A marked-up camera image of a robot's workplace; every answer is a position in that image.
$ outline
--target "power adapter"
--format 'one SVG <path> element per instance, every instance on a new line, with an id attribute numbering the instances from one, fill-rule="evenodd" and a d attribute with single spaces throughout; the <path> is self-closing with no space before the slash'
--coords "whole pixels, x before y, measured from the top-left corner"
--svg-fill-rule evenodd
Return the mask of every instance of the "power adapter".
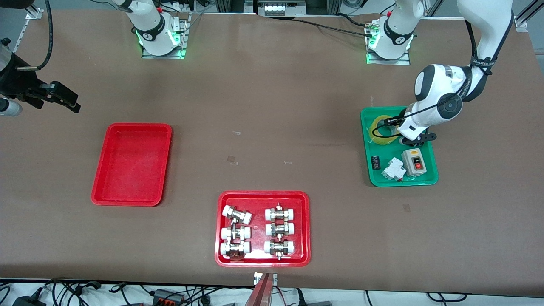
<path id="1" fill-rule="evenodd" d="M 13 306 L 47 306 L 44 302 L 40 302 L 29 296 L 18 297 Z"/>

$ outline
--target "yellow tape roll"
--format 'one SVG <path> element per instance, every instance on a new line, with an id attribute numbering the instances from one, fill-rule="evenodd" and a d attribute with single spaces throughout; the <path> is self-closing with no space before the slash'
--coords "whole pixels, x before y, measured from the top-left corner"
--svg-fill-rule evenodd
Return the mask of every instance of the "yellow tape roll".
<path id="1" fill-rule="evenodd" d="M 385 119 L 387 119 L 387 118 L 391 118 L 391 116 L 381 115 L 381 116 L 376 117 L 376 119 L 374 119 L 374 121 L 373 121 L 372 124 L 370 125 L 370 128 L 368 129 L 368 134 L 370 135 L 370 139 L 371 139 L 375 144 L 379 144 L 379 145 L 388 145 L 388 144 L 392 143 L 393 141 L 395 141 L 395 139 L 398 138 L 398 136 L 396 136 L 396 137 L 389 137 L 389 138 L 380 138 L 380 137 L 376 137 L 376 136 L 372 135 L 372 131 L 378 126 L 378 122 L 380 122 L 380 121 L 382 121 L 382 120 L 385 120 Z M 374 134 L 376 134 L 376 135 L 381 135 L 379 130 L 376 130 L 376 131 L 374 132 Z"/>

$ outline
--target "black strap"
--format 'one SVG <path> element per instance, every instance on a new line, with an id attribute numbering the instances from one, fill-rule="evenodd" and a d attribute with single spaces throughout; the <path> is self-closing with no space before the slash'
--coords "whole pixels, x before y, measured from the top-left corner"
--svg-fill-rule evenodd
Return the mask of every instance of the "black strap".
<path id="1" fill-rule="evenodd" d="M 157 26 L 147 31 L 136 29 L 136 32 L 138 32 L 140 37 L 142 37 L 146 41 L 155 41 L 155 38 L 157 37 L 157 35 L 159 35 L 164 30 L 165 24 L 166 22 L 164 21 L 164 16 L 160 15 L 160 21 L 157 24 Z"/>
<path id="2" fill-rule="evenodd" d="M 132 13 L 132 10 L 128 7 L 131 6 L 132 0 L 125 0 L 123 3 L 117 5 L 120 11 L 124 11 L 125 13 Z"/>
<path id="3" fill-rule="evenodd" d="M 459 89 L 459 95 L 464 99 L 472 85 L 472 69 L 469 66 L 463 66 L 461 67 L 461 70 L 463 70 L 463 73 L 465 74 L 465 81 Z"/>
<path id="4" fill-rule="evenodd" d="M 468 36 L 470 36 L 471 38 L 471 45 L 472 45 L 471 65 L 480 67 L 480 69 L 485 75 L 488 75 L 488 76 L 492 75 L 493 73 L 491 72 L 491 67 L 495 65 L 495 62 L 497 61 L 497 59 L 496 58 L 491 59 L 490 57 L 481 59 L 478 57 L 478 48 L 476 47 L 476 40 L 474 39 L 474 32 L 472 31 L 472 25 L 470 24 L 470 22 L 466 20 L 465 20 L 465 24 L 467 25 Z"/>
<path id="5" fill-rule="evenodd" d="M 385 19 L 384 30 L 385 30 L 385 34 L 389 38 L 391 38 L 391 41 L 393 42 L 393 44 L 397 45 L 397 46 L 404 44 L 404 42 L 406 40 L 408 40 L 413 34 L 413 31 L 411 31 L 408 34 L 401 35 L 401 34 L 395 32 L 395 31 L 391 30 L 391 28 L 389 27 L 389 18 Z"/>

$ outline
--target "metal valve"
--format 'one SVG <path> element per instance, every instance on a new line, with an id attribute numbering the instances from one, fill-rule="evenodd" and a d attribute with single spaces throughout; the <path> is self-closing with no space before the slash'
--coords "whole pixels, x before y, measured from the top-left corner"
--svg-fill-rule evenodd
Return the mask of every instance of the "metal valve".
<path id="1" fill-rule="evenodd" d="M 240 243 L 227 241 L 221 243 L 220 250 L 222 255 L 240 257 L 244 254 L 251 253 L 251 245 L 249 244 L 249 241 L 240 241 Z"/>
<path id="2" fill-rule="evenodd" d="M 221 229 L 221 239 L 234 240 L 240 238 L 240 240 L 251 238 L 251 228 L 240 226 L 239 229 L 236 228 L 236 225 L 233 224 L 228 228 Z"/>
<path id="3" fill-rule="evenodd" d="M 264 252 L 270 255 L 276 255 L 278 260 L 282 256 L 293 254 L 295 252 L 295 244 L 293 241 L 274 242 L 274 240 L 264 242 Z"/>
<path id="4" fill-rule="evenodd" d="M 251 221 L 251 214 L 247 211 L 239 211 L 236 210 L 236 207 L 225 205 L 225 208 L 223 209 L 223 216 L 229 218 L 232 220 L 233 223 L 238 223 L 242 221 L 242 223 L 248 225 Z"/>
<path id="5" fill-rule="evenodd" d="M 264 218 L 266 221 L 274 222 L 275 219 L 283 219 L 287 223 L 287 221 L 293 220 L 293 216 L 293 209 L 284 210 L 280 203 L 277 204 L 275 209 L 264 210 Z"/>
<path id="6" fill-rule="evenodd" d="M 278 224 L 272 222 L 272 224 L 265 224 L 264 226 L 267 236 L 277 237 L 281 240 L 284 236 L 292 235 L 295 233 L 295 224 L 294 223 L 283 223 Z"/>

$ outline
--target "white floor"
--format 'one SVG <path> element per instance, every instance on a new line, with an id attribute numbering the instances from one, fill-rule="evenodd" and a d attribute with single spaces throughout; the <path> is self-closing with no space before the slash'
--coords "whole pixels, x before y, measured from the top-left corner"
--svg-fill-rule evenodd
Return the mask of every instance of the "white floor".
<path id="1" fill-rule="evenodd" d="M 13 305 L 16 298 L 21 296 L 31 296 L 37 288 L 42 284 L 32 283 L 18 283 L 11 284 L 11 292 L 7 296 L 2 305 Z M 83 291 L 82 298 L 90 306 L 116 306 L 126 305 L 120 292 L 110 293 L 108 290 L 112 285 L 103 285 L 98 291 L 94 289 L 85 289 Z M 149 291 L 156 289 L 166 289 L 172 292 L 185 291 L 185 287 L 180 286 L 145 286 Z M 298 293 L 293 288 L 281 288 L 286 290 L 283 292 L 286 305 L 295 303 L 298 305 L 299 297 Z M 59 284 L 55 289 L 55 294 L 58 296 L 61 293 L 62 286 Z M 149 296 L 140 286 L 128 285 L 124 289 L 127 300 L 131 304 L 145 303 L 146 305 L 152 305 L 153 298 Z M 330 301 L 333 306 L 363 306 L 369 305 L 364 291 L 355 290 L 323 290 L 323 289 L 302 289 L 306 303 L 315 303 Z M 5 294 L 5 290 L 0 292 L 0 299 Z M 248 300 L 251 290 L 249 289 L 222 289 L 210 294 L 212 306 L 222 305 L 244 305 Z M 398 305 L 398 306 L 441 306 L 442 303 L 436 303 L 427 298 L 425 293 L 420 292 L 388 292 L 388 291 L 370 291 L 369 292 L 371 302 L 374 306 L 384 305 Z M 446 299 L 458 299 L 460 295 L 444 295 Z M 64 298 L 62 305 L 66 306 L 67 297 Z M 40 301 L 46 303 L 48 306 L 52 306 L 52 294 L 48 290 L 43 290 L 40 295 Z M 72 299 L 71 305 L 78 306 L 78 302 L 75 298 Z M 542 306 L 544 305 L 544 298 L 529 298 L 529 297 L 500 297 L 500 296 L 481 296 L 481 295 L 469 295 L 466 300 L 461 303 L 448 303 L 448 305 L 459 306 Z M 274 289 L 271 306 L 284 306 L 283 300 L 280 295 L 277 294 L 277 290 Z"/>

